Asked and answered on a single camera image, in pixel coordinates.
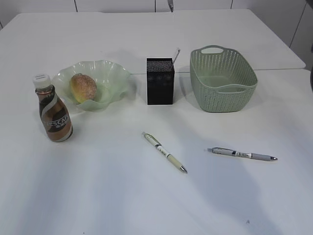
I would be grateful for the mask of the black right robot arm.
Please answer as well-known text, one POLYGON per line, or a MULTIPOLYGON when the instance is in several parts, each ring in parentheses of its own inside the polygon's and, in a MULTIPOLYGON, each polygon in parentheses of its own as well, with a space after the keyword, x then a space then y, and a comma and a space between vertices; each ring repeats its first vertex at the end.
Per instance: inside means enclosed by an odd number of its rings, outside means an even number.
POLYGON ((311 68, 310 83, 311 83, 311 89, 313 91, 313 66, 311 68))

